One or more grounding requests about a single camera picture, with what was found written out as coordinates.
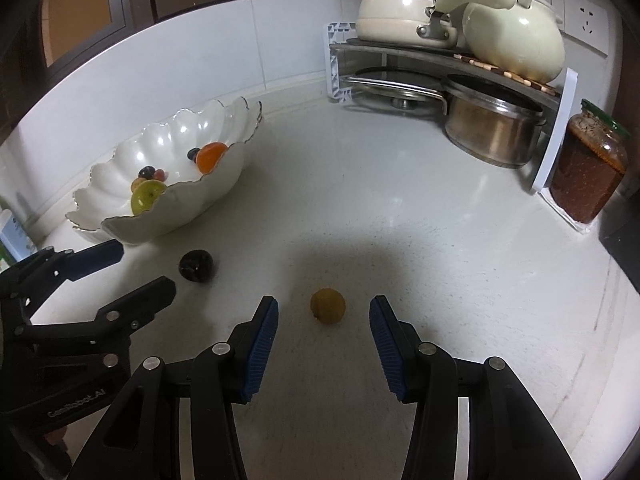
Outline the person hand holding gripper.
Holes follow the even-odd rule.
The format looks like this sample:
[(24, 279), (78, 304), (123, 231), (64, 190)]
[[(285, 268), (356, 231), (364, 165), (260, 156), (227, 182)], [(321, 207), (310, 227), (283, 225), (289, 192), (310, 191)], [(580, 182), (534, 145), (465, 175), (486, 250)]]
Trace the person hand holding gripper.
[(60, 429), (48, 432), (44, 437), (50, 445), (58, 445), (64, 441), (66, 436), (67, 427), (64, 426)]

